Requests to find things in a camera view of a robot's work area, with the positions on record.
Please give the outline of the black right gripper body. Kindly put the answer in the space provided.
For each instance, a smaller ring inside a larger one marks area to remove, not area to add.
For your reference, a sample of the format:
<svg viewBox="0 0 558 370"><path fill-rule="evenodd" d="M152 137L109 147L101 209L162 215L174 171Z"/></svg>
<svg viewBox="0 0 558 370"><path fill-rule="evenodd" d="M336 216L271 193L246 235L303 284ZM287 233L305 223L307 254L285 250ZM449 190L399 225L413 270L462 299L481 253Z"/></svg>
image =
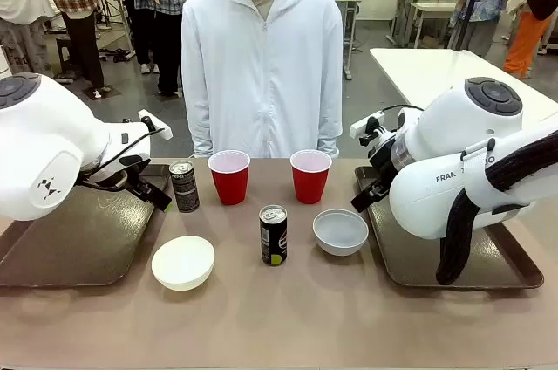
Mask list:
<svg viewBox="0 0 558 370"><path fill-rule="evenodd" d="M391 148L395 142L390 138L381 145L376 145L368 153L369 163L378 173L379 183L384 188L389 188L396 176L396 169L391 160Z"/></svg>

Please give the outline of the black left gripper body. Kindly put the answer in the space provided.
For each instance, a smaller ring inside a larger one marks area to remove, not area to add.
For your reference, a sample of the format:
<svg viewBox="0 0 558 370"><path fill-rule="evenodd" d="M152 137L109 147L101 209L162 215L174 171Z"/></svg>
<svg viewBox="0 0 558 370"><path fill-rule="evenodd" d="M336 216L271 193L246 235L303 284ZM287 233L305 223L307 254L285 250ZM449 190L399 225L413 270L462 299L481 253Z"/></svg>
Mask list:
<svg viewBox="0 0 558 370"><path fill-rule="evenodd" d="M151 194L151 183L146 181L141 173L151 160L138 154L125 155L119 158L119 164L124 166L122 173L125 177L117 183L117 190L126 190L135 196L148 196Z"/></svg>

